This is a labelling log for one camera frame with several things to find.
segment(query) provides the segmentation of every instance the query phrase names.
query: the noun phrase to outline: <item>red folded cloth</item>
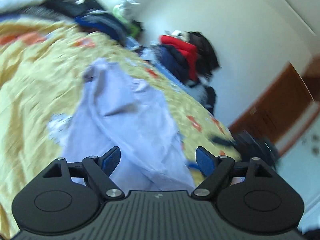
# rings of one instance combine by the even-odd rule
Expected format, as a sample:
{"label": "red folded cloth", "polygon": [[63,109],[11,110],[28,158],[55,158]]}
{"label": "red folded cloth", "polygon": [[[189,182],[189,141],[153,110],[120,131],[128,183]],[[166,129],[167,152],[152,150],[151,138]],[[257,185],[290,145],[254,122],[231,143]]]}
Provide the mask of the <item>red folded cloth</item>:
{"label": "red folded cloth", "polygon": [[162,35],[160,36],[160,41],[163,44],[168,44],[174,46],[188,61],[189,63],[189,78],[193,81],[197,81],[198,77],[196,75],[196,61],[198,55],[198,49],[195,45],[184,42],[177,38]]}

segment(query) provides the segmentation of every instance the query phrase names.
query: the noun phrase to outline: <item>metal screw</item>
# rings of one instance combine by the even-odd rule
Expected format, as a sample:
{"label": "metal screw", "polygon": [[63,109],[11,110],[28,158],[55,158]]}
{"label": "metal screw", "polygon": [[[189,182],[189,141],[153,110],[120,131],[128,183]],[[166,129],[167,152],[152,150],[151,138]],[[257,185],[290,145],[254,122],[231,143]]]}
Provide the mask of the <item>metal screw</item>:
{"label": "metal screw", "polygon": [[108,197],[119,197],[122,194],[122,191],[116,188],[107,190],[106,192]]}
{"label": "metal screw", "polygon": [[206,197],[210,194],[210,191],[206,188],[198,188],[194,191],[194,194],[198,197]]}

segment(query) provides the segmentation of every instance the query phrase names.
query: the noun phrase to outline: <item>floor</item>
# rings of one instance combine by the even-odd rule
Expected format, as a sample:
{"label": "floor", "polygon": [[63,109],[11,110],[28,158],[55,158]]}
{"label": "floor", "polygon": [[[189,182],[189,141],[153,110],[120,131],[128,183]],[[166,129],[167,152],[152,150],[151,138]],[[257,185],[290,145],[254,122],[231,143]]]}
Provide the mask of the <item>floor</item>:
{"label": "floor", "polygon": [[320,228],[320,116],[285,154],[277,172],[302,197],[305,213],[299,229]]}

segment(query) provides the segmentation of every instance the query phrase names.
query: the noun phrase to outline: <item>bed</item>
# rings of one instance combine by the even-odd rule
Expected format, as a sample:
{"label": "bed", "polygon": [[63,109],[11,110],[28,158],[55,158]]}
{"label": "bed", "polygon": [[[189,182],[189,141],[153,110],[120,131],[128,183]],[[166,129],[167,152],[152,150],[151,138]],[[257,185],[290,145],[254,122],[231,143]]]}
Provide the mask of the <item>bed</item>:
{"label": "bed", "polygon": [[[73,115],[82,94],[82,73],[99,57],[118,62],[125,73],[164,93],[189,161],[195,162],[198,146],[215,156],[240,160],[235,150],[208,140],[212,135],[231,138],[222,123],[158,69],[106,34],[87,34],[63,21],[0,22],[0,37],[30,33],[44,38],[35,43],[15,38],[0,45],[0,234],[4,238],[19,230],[11,213],[13,198],[62,151],[52,139],[49,121],[52,116]],[[196,184],[203,179],[193,176]]]}

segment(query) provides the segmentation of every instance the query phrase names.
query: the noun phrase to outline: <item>ribbed gray panel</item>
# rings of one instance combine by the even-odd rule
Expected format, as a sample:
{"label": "ribbed gray panel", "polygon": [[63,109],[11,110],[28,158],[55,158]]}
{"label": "ribbed gray panel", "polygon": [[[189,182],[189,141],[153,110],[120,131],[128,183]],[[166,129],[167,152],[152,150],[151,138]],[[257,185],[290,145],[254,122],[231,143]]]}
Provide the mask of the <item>ribbed gray panel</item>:
{"label": "ribbed gray panel", "polygon": [[28,232],[15,240],[302,240],[295,232],[254,236],[222,220],[209,202],[191,199],[187,192],[138,192],[109,202],[90,225],[64,236]]}

